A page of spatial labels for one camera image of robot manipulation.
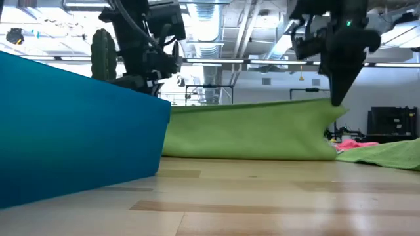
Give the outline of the blue plastic tray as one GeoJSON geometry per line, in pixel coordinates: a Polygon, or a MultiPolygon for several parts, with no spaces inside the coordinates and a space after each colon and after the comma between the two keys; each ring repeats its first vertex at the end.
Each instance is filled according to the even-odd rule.
{"type": "Polygon", "coordinates": [[[0,52],[0,209],[154,175],[168,101],[0,52]]]}

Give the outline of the black low desk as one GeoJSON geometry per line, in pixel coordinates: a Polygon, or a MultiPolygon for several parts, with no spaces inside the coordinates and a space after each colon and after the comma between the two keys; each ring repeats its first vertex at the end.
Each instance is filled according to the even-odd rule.
{"type": "Polygon", "coordinates": [[[415,140],[415,135],[402,135],[402,134],[370,134],[363,137],[355,137],[354,140],[357,142],[377,142],[385,144],[389,142],[399,142],[407,140],[415,140]]]}

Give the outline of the green cactus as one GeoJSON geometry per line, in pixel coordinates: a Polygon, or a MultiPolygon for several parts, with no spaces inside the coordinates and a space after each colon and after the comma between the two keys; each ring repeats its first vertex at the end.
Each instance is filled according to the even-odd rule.
{"type": "Polygon", "coordinates": [[[96,30],[91,44],[92,78],[101,81],[116,79],[117,53],[111,35],[104,29],[96,30]]]}

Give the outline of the black ceiling device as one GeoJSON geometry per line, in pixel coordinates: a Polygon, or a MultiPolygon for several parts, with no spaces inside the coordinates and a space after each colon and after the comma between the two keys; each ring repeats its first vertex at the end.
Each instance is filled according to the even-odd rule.
{"type": "Polygon", "coordinates": [[[23,44],[24,36],[22,34],[22,28],[11,28],[6,34],[6,40],[15,45],[23,44]]]}

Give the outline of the green microfiber towel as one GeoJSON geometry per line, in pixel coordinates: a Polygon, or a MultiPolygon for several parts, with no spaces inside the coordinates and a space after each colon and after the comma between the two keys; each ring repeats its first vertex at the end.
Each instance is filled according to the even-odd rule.
{"type": "Polygon", "coordinates": [[[420,172],[420,138],[357,147],[338,154],[336,160],[420,172]]]}
{"type": "Polygon", "coordinates": [[[174,106],[166,157],[332,161],[324,130],[347,112],[329,99],[174,106]]]}

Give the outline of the silver slanted ventilation duct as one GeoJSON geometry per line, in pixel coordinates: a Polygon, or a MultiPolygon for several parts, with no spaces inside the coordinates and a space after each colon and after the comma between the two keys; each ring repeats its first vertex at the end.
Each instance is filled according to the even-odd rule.
{"type": "Polygon", "coordinates": [[[292,47],[291,36],[287,35],[287,30],[293,24],[293,21],[290,21],[289,18],[282,14],[280,16],[280,21],[276,27],[276,37],[274,40],[274,45],[267,52],[264,57],[267,60],[279,60],[285,52],[292,47]]]}

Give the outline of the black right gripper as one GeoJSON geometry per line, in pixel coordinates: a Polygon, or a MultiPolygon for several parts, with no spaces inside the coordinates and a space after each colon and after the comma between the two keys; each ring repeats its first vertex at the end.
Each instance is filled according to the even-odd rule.
{"type": "Polygon", "coordinates": [[[340,106],[363,68],[367,53],[352,50],[320,53],[320,75],[329,76],[331,104],[340,106]]]}

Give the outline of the long light bar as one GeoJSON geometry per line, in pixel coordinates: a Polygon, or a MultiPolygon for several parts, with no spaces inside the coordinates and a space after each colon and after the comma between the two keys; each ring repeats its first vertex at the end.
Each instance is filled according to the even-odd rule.
{"type": "MultiPolygon", "coordinates": [[[[86,56],[22,56],[25,59],[36,61],[58,61],[58,62],[90,62],[91,58],[86,56]]],[[[187,64],[250,64],[250,65],[299,65],[319,66],[319,61],[297,61],[297,60],[250,60],[250,59],[211,59],[211,58],[182,58],[181,62],[187,64]]],[[[420,63],[393,63],[393,62],[365,62],[364,67],[368,68],[409,68],[420,69],[420,63]]]]}

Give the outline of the pink microfiber towel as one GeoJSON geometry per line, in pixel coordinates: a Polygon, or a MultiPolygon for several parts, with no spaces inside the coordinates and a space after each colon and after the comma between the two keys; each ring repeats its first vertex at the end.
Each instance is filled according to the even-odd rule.
{"type": "Polygon", "coordinates": [[[341,143],[336,144],[335,149],[337,151],[346,151],[346,150],[354,149],[354,148],[376,146],[378,144],[379,144],[378,142],[357,142],[355,140],[344,140],[341,143]]]}

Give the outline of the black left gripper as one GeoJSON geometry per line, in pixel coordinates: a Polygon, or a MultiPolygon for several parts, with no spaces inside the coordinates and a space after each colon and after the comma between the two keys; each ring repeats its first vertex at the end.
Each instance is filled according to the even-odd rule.
{"type": "Polygon", "coordinates": [[[162,48],[151,46],[128,47],[118,53],[123,59],[126,72],[122,77],[110,79],[110,83],[136,92],[158,96],[162,87],[158,83],[161,72],[158,70],[158,62],[164,58],[162,48]]]}

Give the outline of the black cabinet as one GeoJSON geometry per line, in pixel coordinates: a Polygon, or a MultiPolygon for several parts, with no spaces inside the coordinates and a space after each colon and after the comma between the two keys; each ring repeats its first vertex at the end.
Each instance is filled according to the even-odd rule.
{"type": "Polygon", "coordinates": [[[369,135],[417,137],[418,107],[371,107],[367,115],[369,135]]]}

